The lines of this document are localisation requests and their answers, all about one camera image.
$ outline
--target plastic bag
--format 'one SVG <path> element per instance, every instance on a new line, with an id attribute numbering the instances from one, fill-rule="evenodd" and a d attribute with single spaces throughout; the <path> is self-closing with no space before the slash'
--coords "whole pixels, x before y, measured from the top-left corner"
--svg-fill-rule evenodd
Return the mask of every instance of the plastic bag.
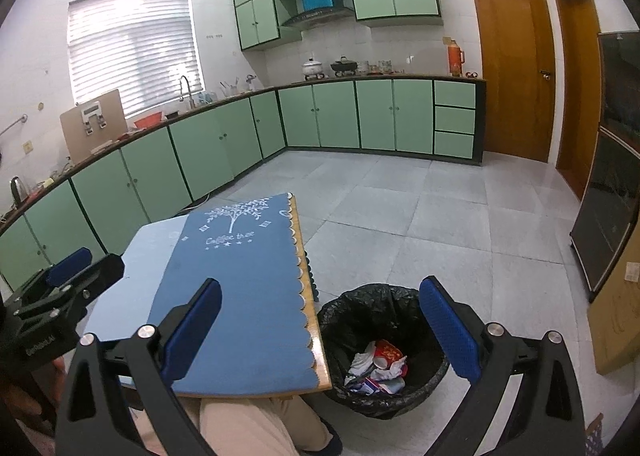
<path id="1" fill-rule="evenodd" d="M 365 284 L 322 306 L 318 322 L 333 385 L 325 394 L 364 416 L 389 420 L 409 412 L 425 401 L 449 368 L 412 288 Z M 349 391 L 344 377 L 354 355 L 377 339 L 388 340 L 407 355 L 406 386 L 395 395 Z"/>

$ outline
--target drawer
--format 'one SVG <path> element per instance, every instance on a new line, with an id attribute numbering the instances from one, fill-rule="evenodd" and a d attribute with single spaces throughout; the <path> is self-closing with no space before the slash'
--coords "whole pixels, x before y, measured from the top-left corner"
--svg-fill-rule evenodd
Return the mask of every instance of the drawer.
<path id="1" fill-rule="evenodd" d="M 474 155 L 474 138 L 471 134 L 436 131 L 434 134 L 433 153 L 457 158 L 472 158 Z"/>
<path id="2" fill-rule="evenodd" d="M 434 81 L 437 106 L 476 108 L 476 84 L 471 82 Z"/>
<path id="3" fill-rule="evenodd" d="M 438 131 L 465 132 L 474 134 L 475 110 L 436 106 L 436 129 Z"/>

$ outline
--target window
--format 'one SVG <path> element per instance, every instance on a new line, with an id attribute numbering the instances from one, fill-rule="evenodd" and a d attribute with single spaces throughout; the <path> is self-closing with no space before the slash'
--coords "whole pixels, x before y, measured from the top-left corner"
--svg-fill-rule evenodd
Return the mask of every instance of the window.
<path id="1" fill-rule="evenodd" d="M 181 75 L 192 93 L 204 89 L 191 0 L 69 3 L 67 43 L 77 103 L 117 88 L 131 116 L 179 97 Z"/>

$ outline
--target orange thermos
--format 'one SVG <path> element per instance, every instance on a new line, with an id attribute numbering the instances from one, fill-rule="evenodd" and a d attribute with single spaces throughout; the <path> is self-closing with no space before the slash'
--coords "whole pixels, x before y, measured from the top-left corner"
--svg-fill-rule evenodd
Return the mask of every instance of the orange thermos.
<path id="1" fill-rule="evenodd" d="M 447 54 L 449 55 L 449 73 L 454 77 L 462 75 L 462 65 L 465 63 L 465 53 L 460 49 L 454 40 L 447 45 Z"/>

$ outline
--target tiled floor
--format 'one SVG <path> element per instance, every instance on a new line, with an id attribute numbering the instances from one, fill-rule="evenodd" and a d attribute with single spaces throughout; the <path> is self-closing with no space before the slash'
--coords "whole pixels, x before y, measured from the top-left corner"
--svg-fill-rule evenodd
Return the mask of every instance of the tiled floor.
<path id="1" fill-rule="evenodd" d="M 260 166 L 203 208 L 296 195 L 302 235 L 325 303 L 368 282 L 417 288 L 435 274 L 458 301 L 513 334 L 562 332 L 580 383 L 585 420 L 604 413 L 612 436 L 640 391 L 634 365 L 596 374 L 581 270 L 568 232 L 578 201 L 549 165 L 486 153 L 482 167 L 364 154 L 290 151 Z M 639 371 L 640 362 L 636 363 Z M 494 446 L 518 381 L 512 378 L 478 454 Z M 346 456 L 422 455 L 468 389 L 449 370 L 421 406 L 365 418 L 323 395 Z"/>

